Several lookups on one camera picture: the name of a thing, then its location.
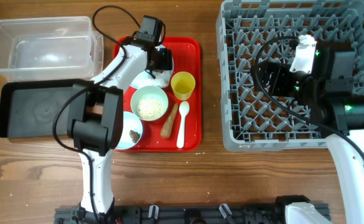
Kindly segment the white napkin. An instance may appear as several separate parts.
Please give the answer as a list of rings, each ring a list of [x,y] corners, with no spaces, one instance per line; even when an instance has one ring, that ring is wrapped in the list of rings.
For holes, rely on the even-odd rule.
[[[171,75],[172,75],[172,71],[170,71],[170,70],[144,71],[143,72],[143,83],[146,86],[149,85],[149,86],[156,86],[159,88],[165,88],[165,87],[169,86]]]

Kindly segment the yellow plastic cup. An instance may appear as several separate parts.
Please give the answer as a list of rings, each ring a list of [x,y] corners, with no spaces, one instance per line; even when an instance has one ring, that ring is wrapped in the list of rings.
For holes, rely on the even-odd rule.
[[[195,88],[195,78],[189,72],[178,72],[170,80],[170,85],[175,97],[178,100],[185,101],[190,98]]]

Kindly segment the green bowl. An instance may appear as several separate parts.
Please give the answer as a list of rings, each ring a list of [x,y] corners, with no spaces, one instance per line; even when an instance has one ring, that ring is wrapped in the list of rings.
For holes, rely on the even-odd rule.
[[[132,112],[143,121],[155,121],[167,111],[169,100],[162,88],[144,86],[134,92],[131,97]]]

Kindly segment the pile of white rice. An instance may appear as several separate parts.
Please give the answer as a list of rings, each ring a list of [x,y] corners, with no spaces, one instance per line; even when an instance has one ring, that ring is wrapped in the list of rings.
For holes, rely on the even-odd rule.
[[[156,98],[143,98],[137,104],[137,114],[145,121],[159,119],[165,111],[163,102]]]

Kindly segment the small light blue plate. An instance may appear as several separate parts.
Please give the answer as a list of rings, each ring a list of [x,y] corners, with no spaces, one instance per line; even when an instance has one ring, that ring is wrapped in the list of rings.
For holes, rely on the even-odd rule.
[[[116,149],[118,150],[126,150],[130,149],[137,145],[137,143],[133,143],[131,137],[129,135],[130,130],[138,132],[142,138],[143,134],[143,125],[141,120],[132,112],[124,111],[123,112],[123,132],[121,135],[121,139],[119,140]]]

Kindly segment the brown food scrap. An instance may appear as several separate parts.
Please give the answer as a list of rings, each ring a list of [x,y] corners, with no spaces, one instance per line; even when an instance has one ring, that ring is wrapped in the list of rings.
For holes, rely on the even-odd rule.
[[[133,130],[130,130],[129,135],[133,143],[137,143],[140,140],[141,135]]]

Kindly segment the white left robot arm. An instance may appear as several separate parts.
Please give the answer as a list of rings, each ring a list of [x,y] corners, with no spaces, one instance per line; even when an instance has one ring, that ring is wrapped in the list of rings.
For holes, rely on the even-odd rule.
[[[111,157],[123,132],[123,95],[145,70],[172,70],[172,51],[157,43],[127,37],[119,52],[97,76],[73,86],[67,134],[83,166],[83,198],[74,220],[111,223],[114,195]]]

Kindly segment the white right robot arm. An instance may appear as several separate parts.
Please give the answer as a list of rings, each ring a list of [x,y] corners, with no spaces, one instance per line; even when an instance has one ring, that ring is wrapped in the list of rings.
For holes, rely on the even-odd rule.
[[[257,90],[308,106],[337,168],[348,223],[364,223],[364,96],[353,93],[352,50],[296,52],[292,65],[255,58]]]

